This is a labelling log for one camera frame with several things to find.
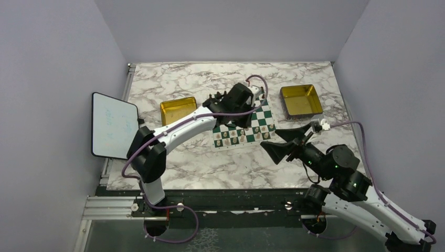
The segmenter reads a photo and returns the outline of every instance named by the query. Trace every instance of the whiteboard frame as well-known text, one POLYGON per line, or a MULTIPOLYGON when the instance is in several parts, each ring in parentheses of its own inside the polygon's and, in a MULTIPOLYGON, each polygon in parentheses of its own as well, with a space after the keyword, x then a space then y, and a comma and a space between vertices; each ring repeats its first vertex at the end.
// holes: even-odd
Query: whiteboard frame
POLYGON ((136 115, 137 115, 137 118, 138 118, 138 119, 139 119, 139 110, 137 109, 137 106, 136 106, 136 105, 134 105, 134 104, 132 104, 132 103, 129 103, 129 102, 127 102, 127 101, 119 100, 119 99, 117 99, 117 98, 115 98, 115 97, 107 96, 106 94, 102 94, 102 93, 99 93, 99 92, 93 92, 93 93, 91 94, 91 154, 92 154, 93 156, 98 157, 98 158, 109 158, 109 159, 128 160, 128 159, 123 159, 123 158, 121 158, 121 157, 115 157, 115 156, 96 155, 96 154, 93 152, 93 142, 94 142, 94 94, 95 94, 95 93, 97 93, 98 95, 102 95, 102 96, 105 96, 105 97, 108 97, 108 98, 112 98, 112 99, 114 99, 114 100, 118 100, 118 101, 121 101, 121 102, 124 102, 124 103, 128 103, 128 104, 131 104, 131 105, 135 106, 135 107, 136 107, 136 115))

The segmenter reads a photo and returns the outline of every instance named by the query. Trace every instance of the chessboard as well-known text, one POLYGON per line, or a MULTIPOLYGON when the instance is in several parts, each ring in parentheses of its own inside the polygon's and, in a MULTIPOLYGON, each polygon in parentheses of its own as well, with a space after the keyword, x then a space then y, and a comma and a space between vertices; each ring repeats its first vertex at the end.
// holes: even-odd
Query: chessboard
MULTIPOLYGON (((255 106, 258 106, 262 100, 261 96, 257 98, 255 106)), ((275 129, 273 114, 266 99, 263 106, 252 114, 251 127, 243 129, 220 125, 214 128, 212 131, 213 144, 211 145, 211 150, 218 152, 259 145, 264 140, 277 138, 275 129)))

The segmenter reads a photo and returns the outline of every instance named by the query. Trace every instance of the whiteboard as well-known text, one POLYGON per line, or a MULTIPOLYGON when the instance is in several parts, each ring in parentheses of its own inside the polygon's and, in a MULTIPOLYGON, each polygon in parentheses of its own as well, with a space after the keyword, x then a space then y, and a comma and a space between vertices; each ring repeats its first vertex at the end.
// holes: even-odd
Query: whiteboard
POLYGON ((94 92, 91 117, 91 153, 127 159, 126 154, 139 129, 136 105, 94 92))

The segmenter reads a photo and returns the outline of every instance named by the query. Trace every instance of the yellow tray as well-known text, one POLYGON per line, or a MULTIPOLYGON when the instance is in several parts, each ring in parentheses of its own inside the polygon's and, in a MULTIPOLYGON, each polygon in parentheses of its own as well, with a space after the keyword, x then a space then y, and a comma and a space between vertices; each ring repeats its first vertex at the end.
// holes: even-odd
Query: yellow tray
POLYGON ((162 126, 183 118, 196 110, 195 97, 187 97, 172 101, 161 102, 162 126))
POLYGON ((313 85, 282 87, 280 100, 284 115, 288 120, 302 119, 323 113, 313 85))

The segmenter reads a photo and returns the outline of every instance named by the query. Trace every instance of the marble tabletop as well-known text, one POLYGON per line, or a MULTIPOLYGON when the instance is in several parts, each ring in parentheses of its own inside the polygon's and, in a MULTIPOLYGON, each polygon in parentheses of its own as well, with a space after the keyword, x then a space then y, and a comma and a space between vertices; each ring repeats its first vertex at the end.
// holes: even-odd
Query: marble tabletop
MULTIPOLYGON (((178 62, 138 64, 128 102, 137 105, 139 116, 150 129, 162 126, 160 103, 195 97, 198 106, 210 93, 223 92, 249 75, 262 75, 269 85, 269 106, 278 129, 303 126, 309 120, 287 121, 279 101, 281 87, 314 85, 330 123, 347 121, 348 116, 330 62, 178 62)), ((259 79, 251 80, 261 86, 259 79)), ((312 141, 321 151, 335 144, 346 144, 360 158, 350 126, 316 134, 312 141)), ((294 160, 275 165, 260 146, 212 152, 211 132, 204 132, 179 145, 167 156, 162 175, 164 189, 252 189, 309 187, 303 165, 294 160)), ((113 160, 107 189, 138 190, 136 180, 123 178, 124 162, 113 160)), ((364 173, 361 162, 358 170, 364 173)), ((135 173, 131 168, 128 173, 135 173)), ((312 180, 316 175, 309 170, 312 180)), ((329 181, 321 185, 328 186, 329 181)))

